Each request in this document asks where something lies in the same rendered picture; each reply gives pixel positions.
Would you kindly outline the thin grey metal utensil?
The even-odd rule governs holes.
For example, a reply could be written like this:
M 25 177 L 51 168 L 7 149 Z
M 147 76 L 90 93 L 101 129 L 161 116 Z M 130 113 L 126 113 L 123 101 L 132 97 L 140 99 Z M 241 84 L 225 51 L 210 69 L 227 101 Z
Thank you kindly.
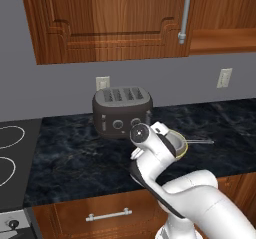
M 185 140 L 187 144 L 214 144 L 213 140 Z

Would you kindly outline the dark grey four-slot toaster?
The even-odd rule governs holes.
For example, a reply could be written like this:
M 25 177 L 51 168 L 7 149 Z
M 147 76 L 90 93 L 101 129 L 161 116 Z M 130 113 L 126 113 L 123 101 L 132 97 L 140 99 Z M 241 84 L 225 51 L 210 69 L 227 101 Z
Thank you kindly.
M 93 122 L 104 138 L 128 138 L 137 123 L 151 124 L 153 100 L 139 86 L 109 87 L 97 91 L 92 100 Z

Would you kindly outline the grey stove front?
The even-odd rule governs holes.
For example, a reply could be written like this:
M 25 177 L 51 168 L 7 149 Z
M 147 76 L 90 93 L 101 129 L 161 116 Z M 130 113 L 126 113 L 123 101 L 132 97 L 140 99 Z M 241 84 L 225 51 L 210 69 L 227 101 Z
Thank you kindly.
M 12 230 L 8 223 L 18 220 L 19 226 Z M 0 213 L 0 239 L 43 239 L 41 233 L 34 228 L 28 212 L 25 209 Z

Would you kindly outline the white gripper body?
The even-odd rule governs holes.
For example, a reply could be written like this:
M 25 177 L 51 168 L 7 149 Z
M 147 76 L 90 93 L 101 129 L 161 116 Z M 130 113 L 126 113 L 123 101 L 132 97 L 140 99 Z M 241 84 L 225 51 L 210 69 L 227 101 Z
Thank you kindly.
M 169 128 L 160 122 L 155 122 L 151 128 L 157 133 L 166 136 L 169 133 Z

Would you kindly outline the black hob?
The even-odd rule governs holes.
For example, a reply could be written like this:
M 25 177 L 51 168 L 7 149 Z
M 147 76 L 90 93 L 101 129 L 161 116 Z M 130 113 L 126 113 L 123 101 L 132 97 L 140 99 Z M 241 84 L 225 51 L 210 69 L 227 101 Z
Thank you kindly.
M 40 126 L 40 119 L 0 122 L 0 212 L 23 207 Z

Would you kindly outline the wooden drawer front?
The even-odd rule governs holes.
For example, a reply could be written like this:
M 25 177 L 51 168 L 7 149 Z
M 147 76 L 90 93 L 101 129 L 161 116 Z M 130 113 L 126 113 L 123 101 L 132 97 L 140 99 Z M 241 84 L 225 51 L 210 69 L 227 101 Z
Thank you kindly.
M 133 211 L 87 222 L 86 217 Z M 73 200 L 33 208 L 43 239 L 154 239 L 167 215 L 146 190 Z

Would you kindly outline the wooden wall cabinet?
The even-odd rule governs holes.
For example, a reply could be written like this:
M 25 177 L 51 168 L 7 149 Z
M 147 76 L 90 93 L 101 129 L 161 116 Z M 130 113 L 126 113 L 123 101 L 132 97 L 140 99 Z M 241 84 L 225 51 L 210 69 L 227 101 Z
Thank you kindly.
M 190 55 L 256 52 L 256 0 L 195 0 Z

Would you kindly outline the white wall outlet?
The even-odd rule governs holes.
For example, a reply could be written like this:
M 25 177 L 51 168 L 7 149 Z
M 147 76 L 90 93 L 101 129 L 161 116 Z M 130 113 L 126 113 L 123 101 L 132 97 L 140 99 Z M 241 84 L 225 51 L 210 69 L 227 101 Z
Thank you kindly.
M 232 68 L 224 68 L 220 71 L 219 79 L 217 82 L 218 88 L 227 88 L 232 74 Z
M 110 77 L 97 77 L 96 78 L 96 90 L 101 90 L 110 87 Z

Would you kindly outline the wooden wall cabinet door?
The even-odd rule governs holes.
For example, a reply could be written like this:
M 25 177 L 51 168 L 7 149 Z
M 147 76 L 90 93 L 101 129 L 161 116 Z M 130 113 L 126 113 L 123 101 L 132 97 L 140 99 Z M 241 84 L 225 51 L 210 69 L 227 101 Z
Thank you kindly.
M 184 57 L 184 0 L 23 0 L 39 65 Z

